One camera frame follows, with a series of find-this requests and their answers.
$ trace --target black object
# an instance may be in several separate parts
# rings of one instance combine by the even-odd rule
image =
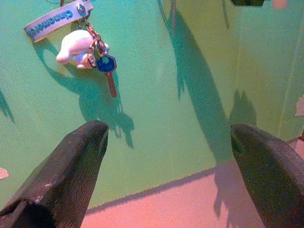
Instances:
[[[283,140],[257,127],[231,129],[233,154],[267,228],[304,227],[304,161]]]
[[[0,228],[79,228],[105,155],[108,125],[69,133],[0,211]]]
[[[256,6],[261,7],[265,0],[231,0],[236,6]]]

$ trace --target green wall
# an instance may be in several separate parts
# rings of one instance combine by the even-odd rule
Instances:
[[[229,126],[257,125],[291,139],[304,89],[304,2],[286,9],[238,8],[222,1],[93,0],[89,21],[118,68],[112,99],[96,70],[56,62],[65,26],[32,44],[23,27],[58,0],[3,1],[0,9],[0,207],[62,138],[93,119],[110,125],[90,206],[232,159]]]

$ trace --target cinnamoroll charm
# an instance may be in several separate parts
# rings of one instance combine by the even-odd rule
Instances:
[[[58,53],[56,60],[61,64],[71,63],[77,66],[78,69],[92,68],[87,62],[88,50],[92,45],[94,39],[92,35],[86,30],[75,30],[66,35],[61,42],[61,50]],[[96,66],[95,57],[90,56],[90,63],[93,67]]]

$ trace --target pink floor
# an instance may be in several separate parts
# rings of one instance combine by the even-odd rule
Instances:
[[[291,146],[304,158],[304,142]],[[235,161],[89,209],[81,228],[263,228]]]

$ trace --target keychain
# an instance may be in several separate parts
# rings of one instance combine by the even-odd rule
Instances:
[[[56,60],[61,64],[71,62],[78,69],[97,68],[105,74],[112,97],[117,97],[112,73],[117,68],[116,60],[109,54],[109,46],[101,39],[87,21],[93,6],[90,0],[76,0],[56,9],[28,24],[24,30],[33,42],[38,42],[56,29],[78,22],[78,30],[66,35],[61,42],[61,49]]]

